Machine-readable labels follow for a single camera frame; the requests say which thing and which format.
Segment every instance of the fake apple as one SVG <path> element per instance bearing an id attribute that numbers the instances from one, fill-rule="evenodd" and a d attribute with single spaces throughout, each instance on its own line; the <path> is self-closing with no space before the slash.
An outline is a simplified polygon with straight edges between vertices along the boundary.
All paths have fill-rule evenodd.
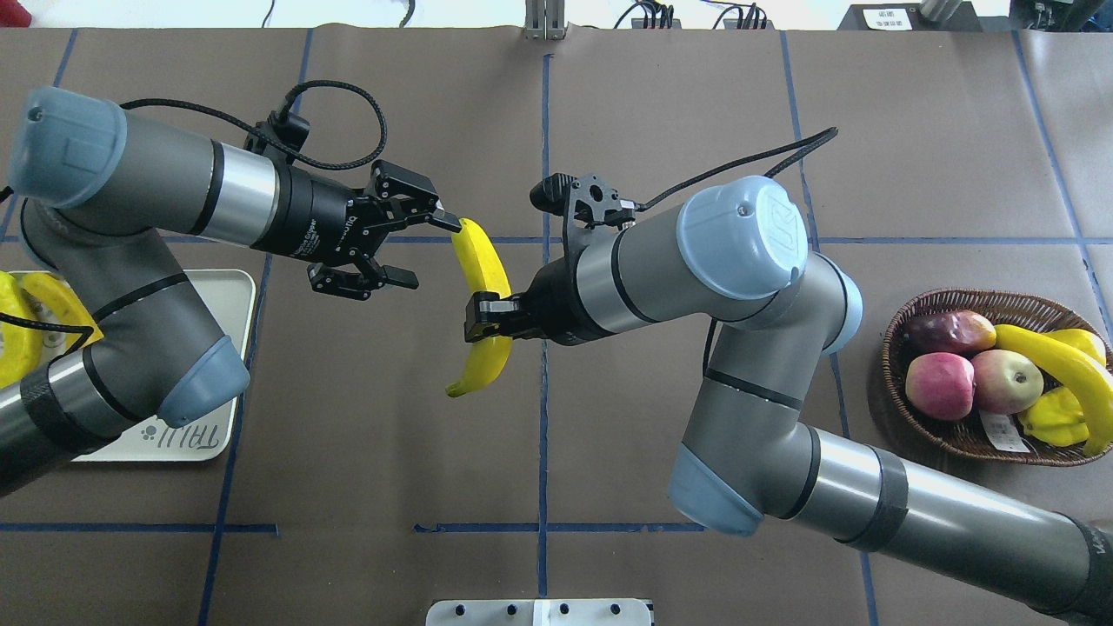
<path id="1" fill-rule="evenodd" d="M 973 363 L 974 403 L 979 411 L 1020 413 L 1043 394 L 1043 374 L 1023 354 L 987 350 L 974 356 Z"/>
<path id="2" fill-rule="evenodd" d="M 949 352 L 917 356 L 908 365 L 905 395 L 929 418 L 961 420 L 974 408 L 974 365 Z"/>

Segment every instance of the wicker basket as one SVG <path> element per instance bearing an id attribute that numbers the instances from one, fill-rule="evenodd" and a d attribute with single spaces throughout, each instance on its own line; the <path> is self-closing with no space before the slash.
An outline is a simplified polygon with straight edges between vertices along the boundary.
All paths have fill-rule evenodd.
<path id="1" fill-rule="evenodd" d="M 934 446 L 959 457 L 1034 466 L 1081 466 L 1103 457 L 1113 448 L 1110 446 L 1096 457 L 1086 457 L 1082 453 L 1082 443 L 1056 448 L 1026 437 L 1022 432 L 1021 437 L 1031 451 L 1003 452 L 989 443 L 977 409 L 957 422 L 934 420 L 917 411 L 904 393 L 905 372 L 908 371 L 913 359 L 919 355 L 905 336 L 905 324 L 918 315 L 961 310 L 981 313 L 994 324 L 1013 324 L 1035 332 L 1085 329 L 1096 334 L 1094 327 L 1075 312 L 1062 304 L 1034 295 L 998 291 L 936 290 L 916 296 L 897 311 L 885 331 L 881 343 L 884 393 L 899 417 L 912 426 L 912 431 L 923 436 Z M 1105 344 L 1105 356 L 1106 362 L 1113 364 L 1113 353 L 1110 352 L 1109 344 Z M 1058 387 L 1058 382 L 1051 376 L 1044 378 L 1046 380 L 1044 391 Z"/>

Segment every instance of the yellow fruit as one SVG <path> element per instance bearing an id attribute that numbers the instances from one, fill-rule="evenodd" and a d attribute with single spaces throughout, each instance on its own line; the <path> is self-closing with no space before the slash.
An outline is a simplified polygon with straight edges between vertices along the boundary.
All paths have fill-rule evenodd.
<path id="1" fill-rule="evenodd" d="M 1063 329 L 1061 331 L 1051 331 L 1050 333 L 1043 334 L 1055 341 L 1061 341 L 1067 345 L 1078 349 L 1083 354 L 1092 358 L 1102 365 L 1109 364 L 1105 362 L 1105 342 L 1102 341 L 1102 338 L 1087 330 Z"/>
<path id="2" fill-rule="evenodd" d="M 1074 446 L 1090 438 L 1082 405 L 1065 387 L 1056 387 L 1044 393 L 1035 404 L 1016 417 L 1024 427 L 1024 434 L 1058 448 Z"/>
<path id="3" fill-rule="evenodd" d="M 58 278 L 46 272 L 32 272 L 23 276 L 23 288 L 27 290 L 27 293 L 35 296 L 36 300 L 45 304 L 47 309 L 53 311 L 55 316 L 61 323 L 70 326 L 91 326 L 92 336 L 89 338 L 86 345 L 105 336 L 100 332 L 100 329 L 97 327 L 97 323 L 92 321 L 92 315 L 81 304 L 81 301 L 77 299 L 73 290 L 69 288 L 69 286 Z M 79 336 L 77 334 L 68 334 L 66 336 L 66 349 L 69 350 Z"/>
<path id="4" fill-rule="evenodd" d="M 16 277 L 0 272 L 0 311 L 22 320 L 36 320 Z M 14 324 L 3 324 L 3 354 L 0 354 L 0 387 L 19 381 L 39 365 L 42 333 Z"/>
<path id="5" fill-rule="evenodd" d="M 1102 453 L 1113 442 L 1113 376 L 1078 349 L 1050 336 L 1009 324 L 996 329 L 997 348 L 1027 356 L 1077 398 L 1090 429 L 1082 452 Z"/>
<path id="6" fill-rule="evenodd" d="M 467 287 L 472 293 L 489 291 L 498 293 L 499 297 L 510 295 L 506 271 L 486 233 L 467 218 L 461 219 L 460 225 L 462 229 L 452 235 L 452 247 L 456 251 Z M 444 390 L 449 398 L 459 398 L 494 382 L 506 365 L 512 342 L 509 336 L 489 336 L 473 343 L 464 363 L 464 373 Z"/>

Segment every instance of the yellow banana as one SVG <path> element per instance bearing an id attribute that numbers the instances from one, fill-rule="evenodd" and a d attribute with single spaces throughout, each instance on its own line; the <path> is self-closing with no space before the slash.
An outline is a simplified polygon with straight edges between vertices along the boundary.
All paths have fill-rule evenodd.
<path id="1" fill-rule="evenodd" d="M 1050 336 L 1011 324 L 996 329 L 996 348 L 1027 356 L 1077 398 L 1090 430 L 1082 452 L 1089 457 L 1102 453 L 1113 442 L 1113 376 L 1081 350 Z"/>
<path id="2" fill-rule="evenodd" d="M 472 293 L 490 291 L 498 293 L 499 297 L 510 295 L 506 271 L 486 233 L 467 218 L 461 219 L 460 225 L 463 228 L 452 235 L 452 247 L 456 251 L 467 287 Z M 512 341 L 509 336 L 489 336 L 473 343 L 464 363 L 464 373 L 444 390 L 449 398 L 460 398 L 494 382 L 506 365 Z"/>
<path id="3" fill-rule="evenodd" d="M 1043 334 L 1055 341 L 1073 345 L 1087 356 L 1093 358 L 1094 361 L 1097 361 L 1102 365 L 1107 365 L 1105 362 L 1105 342 L 1103 342 L 1100 336 L 1087 330 L 1063 329 L 1061 331 L 1051 331 Z"/>
<path id="4" fill-rule="evenodd" d="M 0 311 L 23 320 L 36 320 L 16 277 L 0 272 Z M 0 387 L 22 379 L 39 365 L 42 333 L 14 324 L 3 324 L 3 354 L 0 354 Z"/>
<path id="5" fill-rule="evenodd" d="M 65 283 L 55 278 L 46 272 L 32 272 L 23 276 L 23 290 L 35 296 L 36 300 L 53 311 L 55 316 L 63 324 L 70 326 L 92 326 L 92 336 L 86 345 L 105 336 L 97 323 L 92 321 L 92 315 L 85 309 L 81 301 L 77 299 L 73 290 Z M 80 335 L 68 334 L 66 336 L 66 350 L 73 345 Z"/>

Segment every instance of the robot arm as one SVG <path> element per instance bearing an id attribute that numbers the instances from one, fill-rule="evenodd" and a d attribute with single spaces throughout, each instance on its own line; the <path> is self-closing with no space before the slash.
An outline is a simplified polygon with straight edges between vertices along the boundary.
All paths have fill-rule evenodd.
<path id="1" fill-rule="evenodd" d="M 632 226 L 632 203 L 598 177 L 562 176 L 531 199 L 563 216 L 564 257 L 524 293 L 473 296 L 469 341 L 574 345 L 707 313 L 723 330 L 669 485 L 681 512 L 741 536 L 765 515 L 797 520 L 1062 619 L 1113 624 L 1107 529 L 798 421 L 820 356 L 857 331 L 861 296 L 830 260 L 807 252 L 799 212 L 777 183 L 711 187 Z"/>
<path id="2" fill-rule="evenodd" d="M 355 300 L 417 286 L 374 258 L 392 231 L 460 229 L 427 178 L 393 164 L 375 162 L 364 189 L 292 167 L 308 124 L 276 117 L 259 127 L 285 151 L 219 144 L 61 89 L 31 94 L 9 173 L 27 198 L 22 241 L 67 278 L 105 339 L 0 390 L 0 496 L 152 414 L 181 427 L 247 387 L 155 228 L 308 261 L 314 291 Z"/>

